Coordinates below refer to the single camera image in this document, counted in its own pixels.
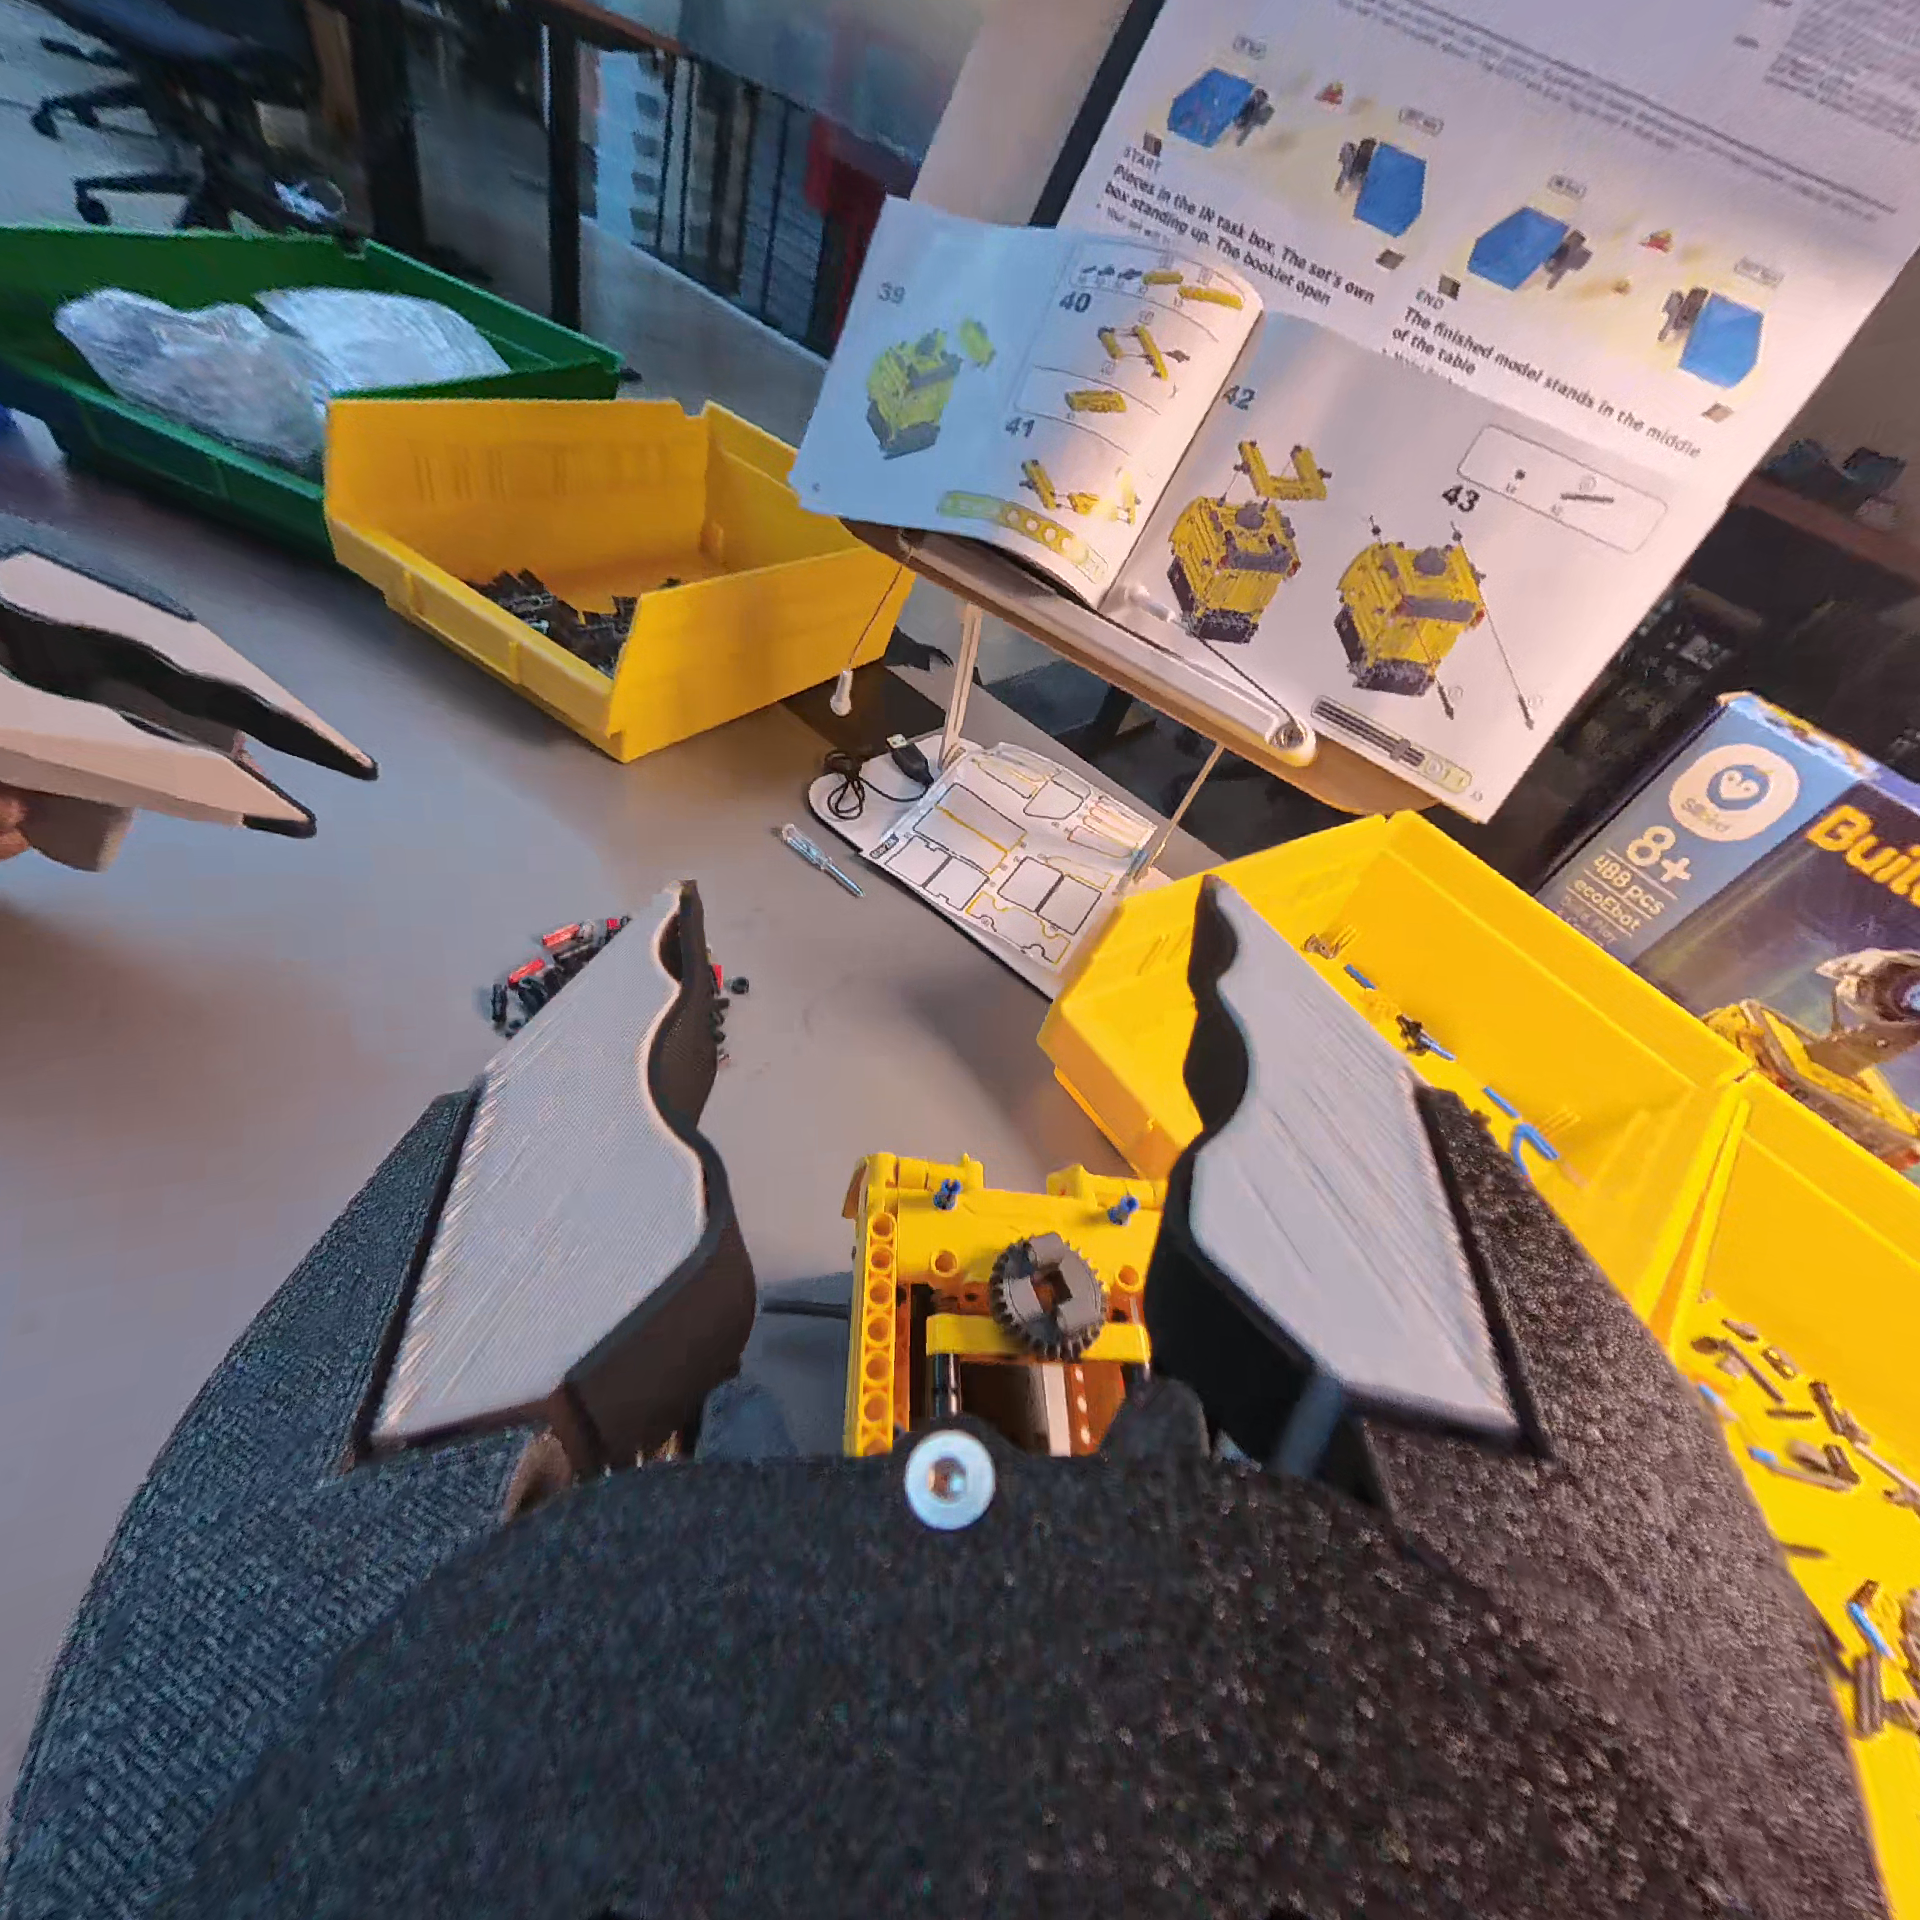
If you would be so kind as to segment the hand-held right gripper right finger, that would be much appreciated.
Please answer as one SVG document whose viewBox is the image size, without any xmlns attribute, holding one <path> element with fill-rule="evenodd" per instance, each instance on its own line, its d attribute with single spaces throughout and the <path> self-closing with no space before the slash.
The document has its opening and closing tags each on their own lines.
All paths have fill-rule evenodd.
<svg viewBox="0 0 1920 1920">
<path fill-rule="evenodd" d="M 1433 1093 L 1221 875 L 1194 902 L 1180 1151 L 1142 1311 L 1160 1375 L 1286 1476 L 1349 1471 L 1361 1428 L 1529 1440 L 1429 1122 Z"/>
</svg>

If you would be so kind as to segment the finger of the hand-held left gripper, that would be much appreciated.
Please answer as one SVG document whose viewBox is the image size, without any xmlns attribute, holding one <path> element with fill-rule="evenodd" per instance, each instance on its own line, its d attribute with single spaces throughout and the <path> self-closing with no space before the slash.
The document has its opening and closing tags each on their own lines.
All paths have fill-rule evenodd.
<svg viewBox="0 0 1920 1920">
<path fill-rule="evenodd" d="M 2 519 L 2 656 L 22 685 L 236 750 L 251 738 L 372 781 L 377 762 L 192 608 L 35 519 Z"/>
<path fill-rule="evenodd" d="M 268 779 L 225 723 L 35 687 L 2 676 L 2 786 L 35 796 L 32 845 L 81 872 L 109 868 L 137 813 L 308 839 L 313 812 Z"/>
</svg>

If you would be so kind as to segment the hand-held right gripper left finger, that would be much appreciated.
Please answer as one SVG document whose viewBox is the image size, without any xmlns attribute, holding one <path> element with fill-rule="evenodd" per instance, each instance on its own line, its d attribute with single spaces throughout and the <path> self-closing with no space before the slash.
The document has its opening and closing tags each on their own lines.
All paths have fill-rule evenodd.
<svg viewBox="0 0 1920 1920">
<path fill-rule="evenodd" d="M 757 1316 L 704 1133 L 725 1021 L 700 885 L 676 879 L 504 1039 L 374 1372 L 370 1454 L 539 1426 L 588 1476 L 698 1426 Z"/>
</svg>

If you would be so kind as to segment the yellow brick robot model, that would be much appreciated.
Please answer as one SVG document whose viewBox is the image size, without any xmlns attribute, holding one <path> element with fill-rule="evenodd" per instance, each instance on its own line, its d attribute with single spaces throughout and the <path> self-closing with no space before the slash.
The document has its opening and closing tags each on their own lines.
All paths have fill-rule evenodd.
<svg viewBox="0 0 1920 1920">
<path fill-rule="evenodd" d="M 849 1303 L 764 1304 L 849 1323 L 850 1458 L 952 1416 L 1030 1456 L 1097 1456 L 1155 1374 L 1145 1269 L 1166 1194 L 1081 1165 L 1013 1190 L 974 1159 L 872 1155 L 843 1205 Z"/>
</svg>

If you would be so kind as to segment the instruction booklet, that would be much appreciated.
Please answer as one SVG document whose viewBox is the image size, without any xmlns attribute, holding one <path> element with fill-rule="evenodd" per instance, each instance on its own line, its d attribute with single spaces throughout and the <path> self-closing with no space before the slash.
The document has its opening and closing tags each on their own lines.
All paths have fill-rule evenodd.
<svg viewBox="0 0 1920 1920">
<path fill-rule="evenodd" d="M 1003 556 L 1241 735 L 1489 823 L 1689 516 L 1277 294 L 1186 243 L 889 202 L 792 482 Z"/>
</svg>

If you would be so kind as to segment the grey desk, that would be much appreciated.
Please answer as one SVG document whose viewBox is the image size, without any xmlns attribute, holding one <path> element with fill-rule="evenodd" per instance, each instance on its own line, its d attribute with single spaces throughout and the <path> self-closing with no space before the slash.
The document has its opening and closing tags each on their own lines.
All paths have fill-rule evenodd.
<svg viewBox="0 0 1920 1920">
<path fill-rule="evenodd" d="M 861 1155 L 1002 1189 L 1122 1156 L 1053 1078 L 1045 1000 L 892 885 L 777 839 L 826 743 L 786 703 L 614 763 L 334 564 L 70 471 L 5 432 L 5 509 L 192 606 L 370 752 L 266 754 L 294 842 L 139 820 L 115 867 L 5 864 L 5 1792 L 66 1626 L 163 1443 L 274 1288 L 493 1046 L 485 984 L 537 932 L 701 886 L 749 992 L 704 1126 L 766 1288 L 822 1292 Z"/>
</svg>

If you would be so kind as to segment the printed task instruction sheet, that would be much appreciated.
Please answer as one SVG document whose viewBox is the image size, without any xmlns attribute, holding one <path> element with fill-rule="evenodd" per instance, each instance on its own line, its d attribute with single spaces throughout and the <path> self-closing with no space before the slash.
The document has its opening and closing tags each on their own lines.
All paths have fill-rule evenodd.
<svg viewBox="0 0 1920 1920">
<path fill-rule="evenodd" d="M 1915 254 L 1915 3 L 1163 4 L 1065 224 L 1728 495 Z"/>
</svg>

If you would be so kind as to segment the crumpled clear plastic bag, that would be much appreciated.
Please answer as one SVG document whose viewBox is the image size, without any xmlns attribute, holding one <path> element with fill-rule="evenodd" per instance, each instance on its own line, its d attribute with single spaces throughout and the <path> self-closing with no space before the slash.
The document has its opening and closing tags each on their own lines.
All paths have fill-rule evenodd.
<svg viewBox="0 0 1920 1920">
<path fill-rule="evenodd" d="M 254 459 L 321 471 L 329 406 L 321 359 L 254 308 L 176 308 L 105 288 L 62 301 L 53 325 L 121 400 Z"/>
</svg>

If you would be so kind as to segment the yellow plastic parts bin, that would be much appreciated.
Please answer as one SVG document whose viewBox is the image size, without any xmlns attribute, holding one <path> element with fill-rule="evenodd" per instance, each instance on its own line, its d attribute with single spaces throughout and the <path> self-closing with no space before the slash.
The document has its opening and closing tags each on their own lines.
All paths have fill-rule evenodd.
<svg viewBox="0 0 1920 1920">
<path fill-rule="evenodd" d="M 1211 875 L 1294 950 L 1354 932 L 1350 960 L 1560 1148 L 1532 1181 L 1653 1328 L 1736 1116 L 1736 1051 L 1419 812 Z M 1178 879 L 1120 902 L 1041 1027 L 1061 1085 L 1148 1178 L 1198 1133 L 1184 1088 L 1196 894 L 1198 879 Z"/>
<path fill-rule="evenodd" d="M 324 516 L 394 613 L 612 762 L 636 762 L 878 660 L 909 591 L 804 512 L 795 450 L 708 402 L 339 400 Z M 581 608 L 641 595 L 612 678 L 467 580 L 531 570 Z"/>
<path fill-rule="evenodd" d="M 1731 1119 L 1651 1323 L 1685 1374 L 1677 1336 L 1702 1311 L 1755 1323 L 1917 1479 L 1915 1206 L 1914 1181 L 1758 1084 Z M 1818 1626 L 1816 1640 L 1889 1910 L 1917 1915 L 1917 1740 L 1859 1741 Z"/>
</svg>

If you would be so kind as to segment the flat bubble wrap bag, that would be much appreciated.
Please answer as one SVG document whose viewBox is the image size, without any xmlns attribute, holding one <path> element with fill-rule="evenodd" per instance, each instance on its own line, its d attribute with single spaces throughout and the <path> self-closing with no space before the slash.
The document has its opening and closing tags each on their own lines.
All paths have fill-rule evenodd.
<svg viewBox="0 0 1920 1920">
<path fill-rule="evenodd" d="M 254 298 L 324 396 L 436 389 L 504 378 L 510 362 L 453 308 L 413 294 L 298 285 Z"/>
</svg>

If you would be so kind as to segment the green plastic bin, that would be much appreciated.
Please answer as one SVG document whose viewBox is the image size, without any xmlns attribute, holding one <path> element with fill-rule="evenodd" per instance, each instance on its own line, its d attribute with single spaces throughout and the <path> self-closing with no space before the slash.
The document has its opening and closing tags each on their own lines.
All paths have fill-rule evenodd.
<svg viewBox="0 0 1920 1920">
<path fill-rule="evenodd" d="M 100 288 L 192 308 L 305 285 L 441 301 L 508 366 L 504 374 L 421 389 L 421 398 L 618 396 L 618 350 L 372 239 L 27 224 L 2 228 L 2 402 L 44 423 L 70 471 L 329 563 L 317 477 L 264 464 L 113 396 L 54 326 L 60 304 Z"/>
</svg>

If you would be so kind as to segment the heap of black brick parts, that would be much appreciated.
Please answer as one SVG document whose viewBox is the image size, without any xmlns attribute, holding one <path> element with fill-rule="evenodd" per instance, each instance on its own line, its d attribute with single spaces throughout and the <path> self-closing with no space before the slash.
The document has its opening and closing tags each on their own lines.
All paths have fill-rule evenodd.
<svg viewBox="0 0 1920 1920">
<path fill-rule="evenodd" d="M 581 608 L 529 566 L 505 566 L 485 580 L 467 580 L 464 584 L 608 678 L 618 674 L 626 658 L 642 599 L 638 591 L 620 591 L 611 608 Z"/>
</svg>

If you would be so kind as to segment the black office chair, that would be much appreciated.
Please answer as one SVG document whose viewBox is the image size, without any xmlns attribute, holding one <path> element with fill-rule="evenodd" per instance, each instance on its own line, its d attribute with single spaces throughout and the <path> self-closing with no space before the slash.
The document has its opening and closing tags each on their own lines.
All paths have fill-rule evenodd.
<svg viewBox="0 0 1920 1920">
<path fill-rule="evenodd" d="M 42 3 L 38 12 L 97 43 L 48 38 L 117 70 L 105 87 L 44 99 L 32 128 L 60 120 L 98 131 L 104 112 L 137 107 L 168 151 L 147 174 L 81 176 L 70 188 L 84 224 L 109 227 L 118 199 L 176 199 L 181 230 L 355 238 L 342 189 L 306 176 L 268 139 L 264 110 L 305 110 L 321 59 L 294 3 Z"/>
</svg>

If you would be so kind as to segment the robot kit box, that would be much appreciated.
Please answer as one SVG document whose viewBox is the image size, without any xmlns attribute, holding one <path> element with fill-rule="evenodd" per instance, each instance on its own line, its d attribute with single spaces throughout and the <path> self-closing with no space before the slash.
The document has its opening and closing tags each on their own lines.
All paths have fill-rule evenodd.
<svg viewBox="0 0 1920 1920">
<path fill-rule="evenodd" d="M 1534 895 L 1915 1181 L 1914 779 L 1732 693 Z"/>
</svg>

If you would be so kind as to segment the background work table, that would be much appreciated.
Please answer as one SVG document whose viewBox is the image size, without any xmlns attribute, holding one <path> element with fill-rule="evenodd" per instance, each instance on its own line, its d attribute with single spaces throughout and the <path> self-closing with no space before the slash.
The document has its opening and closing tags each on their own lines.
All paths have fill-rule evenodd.
<svg viewBox="0 0 1920 1920">
<path fill-rule="evenodd" d="M 434 251 L 426 236 L 426 202 L 417 143 L 417 110 L 405 62 L 400 4 L 328 3 L 342 21 L 352 96 L 350 151 L 369 192 L 370 232 L 412 258 L 457 272 L 464 263 Z M 546 311 L 564 328 L 584 323 L 584 47 L 680 59 L 689 51 L 670 32 L 649 27 L 638 4 L 529 3 L 508 4 L 542 32 L 544 62 L 544 251 Z"/>
</svg>

